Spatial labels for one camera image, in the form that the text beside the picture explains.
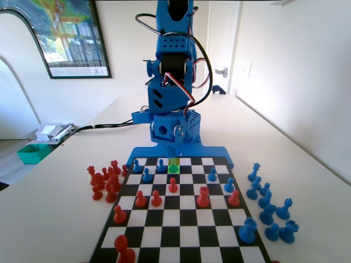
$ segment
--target table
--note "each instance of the table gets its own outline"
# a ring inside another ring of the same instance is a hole
[[[146,96],[118,98],[92,123],[126,121],[146,104]],[[288,245],[266,239],[266,226],[258,217],[262,210],[244,195],[272,260],[349,262],[347,184],[231,95],[211,95],[196,110],[202,118],[202,143],[227,147],[242,191],[250,187],[247,175],[258,162],[261,183],[271,184],[272,204],[282,206],[286,198],[293,199],[291,219],[300,229],[295,243]],[[104,198],[92,200],[86,169],[93,165],[100,171],[113,159],[125,163],[134,147],[154,145],[149,133],[148,124],[82,131],[0,192],[0,262],[88,262],[112,204]]]

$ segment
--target mounting hole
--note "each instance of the mounting hole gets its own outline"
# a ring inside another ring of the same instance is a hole
[[[161,135],[167,134],[167,128],[165,126],[160,126],[158,131],[160,132]]]

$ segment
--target green container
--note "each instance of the green container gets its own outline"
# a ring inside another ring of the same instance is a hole
[[[17,154],[24,164],[37,164],[52,152],[47,144],[29,144],[20,149]]]

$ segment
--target floor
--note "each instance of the floor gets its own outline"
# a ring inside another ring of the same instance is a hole
[[[35,164],[24,164],[17,155],[28,140],[0,140],[0,182],[12,185],[28,174]]]

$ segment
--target blue pawn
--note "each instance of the blue pawn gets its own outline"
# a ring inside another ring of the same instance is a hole
[[[276,223],[273,223],[271,227],[267,227],[264,231],[265,236],[271,240],[271,241],[277,241],[279,236],[278,236],[278,229],[279,226]]]
[[[207,177],[209,179],[209,181],[214,182],[217,179],[216,176],[216,169],[214,167],[211,168],[211,173],[208,175]]]
[[[257,229],[257,223],[252,218],[247,218],[244,222],[244,226],[239,228],[239,237],[246,243],[251,244],[254,242],[254,232]]]
[[[259,190],[259,193],[262,194],[263,196],[265,196],[265,193],[267,192],[267,190],[269,189],[270,187],[270,183],[266,182],[264,184],[264,187],[261,188],[261,190]]]
[[[144,182],[150,182],[152,180],[152,175],[149,174],[149,169],[145,168],[144,173],[145,174],[143,175],[143,181]]]
[[[266,205],[270,204],[271,197],[272,197],[272,193],[271,193],[270,189],[268,189],[267,192],[265,193],[264,197],[262,197],[258,200],[258,205],[260,207],[264,208]]]
[[[293,220],[287,221],[285,226],[279,229],[279,236],[284,242],[291,244],[295,241],[294,233],[298,231],[299,227]]]
[[[276,211],[276,206],[273,204],[268,204],[264,207],[264,210],[259,213],[259,218],[266,225],[271,225],[274,222],[273,214]]]
[[[140,173],[141,170],[142,170],[142,167],[139,165],[139,161],[137,159],[135,159],[134,160],[133,172]]]
[[[224,185],[224,189],[228,192],[228,193],[232,193],[234,191],[234,178],[230,177],[228,178],[228,182]]]
[[[256,200],[258,197],[258,193],[256,192],[256,187],[257,184],[259,183],[259,181],[255,180],[252,183],[252,188],[246,191],[246,195],[248,198],[252,199],[252,200]]]
[[[163,165],[163,160],[160,159],[160,165],[157,167],[157,171],[164,173],[167,170],[167,167]]]
[[[253,167],[252,167],[253,171],[252,171],[251,174],[249,174],[249,175],[247,176],[247,178],[249,179],[249,181],[253,182],[253,181],[256,180],[257,171],[259,170],[260,167],[261,167],[261,165],[259,165],[259,163],[254,163],[254,164],[253,164]]]
[[[287,198],[284,201],[284,206],[283,207],[278,207],[276,210],[276,214],[284,219],[284,220],[288,220],[290,218],[290,213],[288,211],[289,207],[292,206],[292,199],[291,198]]]

